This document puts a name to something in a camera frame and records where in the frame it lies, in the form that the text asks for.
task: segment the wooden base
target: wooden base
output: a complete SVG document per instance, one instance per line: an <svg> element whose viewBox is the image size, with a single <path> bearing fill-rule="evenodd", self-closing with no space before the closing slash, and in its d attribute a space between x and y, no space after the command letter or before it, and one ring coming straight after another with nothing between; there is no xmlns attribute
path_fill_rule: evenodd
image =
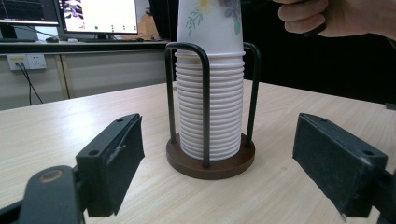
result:
<svg viewBox="0 0 396 224"><path fill-rule="evenodd" d="M211 161L209 168L204 168L203 161L196 160L183 152L179 133L176 138L176 143L172 144L169 140L166 144L166 158L169 164L183 175L208 180L224 179L243 173L254 161L256 148L253 143L250 147L245 147L246 136L242 133L239 151L229 159Z"/></svg>

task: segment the tabletop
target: tabletop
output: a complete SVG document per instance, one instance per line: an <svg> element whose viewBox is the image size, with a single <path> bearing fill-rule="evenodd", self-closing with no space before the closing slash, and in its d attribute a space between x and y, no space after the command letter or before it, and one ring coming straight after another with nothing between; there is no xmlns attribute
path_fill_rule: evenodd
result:
<svg viewBox="0 0 396 224"><path fill-rule="evenodd" d="M251 81L244 83L242 133L248 126ZM178 132L177 84L174 83ZM119 213L87 223L376 223L344 219L291 157L300 113L323 117L389 156L396 168L396 111L312 91L260 83L252 141L253 164L242 174L202 180L176 171L166 159L170 139L166 85L114 91L0 111L0 207L21 200L35 173L75 166L75 156L108 124L142 116L146 157Z"/></svg>

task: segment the wooden table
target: wooden table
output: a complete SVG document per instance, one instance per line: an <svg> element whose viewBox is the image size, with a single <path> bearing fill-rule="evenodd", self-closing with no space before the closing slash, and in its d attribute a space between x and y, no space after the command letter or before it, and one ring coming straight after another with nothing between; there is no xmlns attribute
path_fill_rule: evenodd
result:
<svg viewBox="0 0 396 224"><path fill-rule="evenodd" d="M246 133L251 81L245 81ZM0 207L23 197L35 173L75 166L75 156L110 122L139 113L142 160L116 217L87 223L345 223L331 201L291 157L299 113L328 119L389 156L396 168L396 111L384 105L260 83L252 140L255 161L221 180L185 176L166 160L170 139L165 84L0 112ZM347 223L376 223L348 218Z"/></svg>

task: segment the metal rod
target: metal rod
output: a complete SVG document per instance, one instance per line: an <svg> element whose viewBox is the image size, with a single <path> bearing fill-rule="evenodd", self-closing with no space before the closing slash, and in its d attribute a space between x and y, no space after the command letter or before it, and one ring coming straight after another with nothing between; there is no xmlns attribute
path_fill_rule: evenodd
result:
<svg viewBox="0 0 396 224"><path fill-rule="evenodd" d="M262 56L259 49L251 44L244 42L244 48L250 49L254 55L254 68L253 68L253 86L251 89L250 109L247 122L247 141L245 147L251 146L251 137L253 135L254 117L256 114L257 93L259 91L260 72L262 70Z"/></svg>
<svg viewBox="0 0 396 224"><path fill-rule="evenodd" d="M184 49L194 51L198 54L202 64L202 85L203 85L203 120L204 120L204 168L210 167L210 67L209 59L205 51L192 43L171 42L165 47L165 62L166 62L166 83L168 92L168 107L169 107L169 122L171 127L171 143L176 142L175 131L175 110L173 101L173 63L172 63L172 49Z"/></svg>

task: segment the floral pattern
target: floral pattern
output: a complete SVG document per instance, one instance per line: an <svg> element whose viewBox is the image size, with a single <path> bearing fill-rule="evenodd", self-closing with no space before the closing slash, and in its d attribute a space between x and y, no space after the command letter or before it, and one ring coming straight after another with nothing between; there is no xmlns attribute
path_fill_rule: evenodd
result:
<svg viewBox="0 0 396 224"><path fill-rule="evenodd" d="M241 6L239 5L239 0L225 0L225 6L227 10L224 13L226 18L233 18L233 30L235 35L239 35L242 30L241 24Z"/></svg>
<svg viewBox="0 0 396 224"><path fill-rule="evenodd" d="M224 16L233 19L235 35L239 35L242 31L240 0L199 0L197 8L187 18L186 27L189 30L189 36L204 20L204 14L210 13L212 1L220 1L221 5L226 7Z"/></svg>

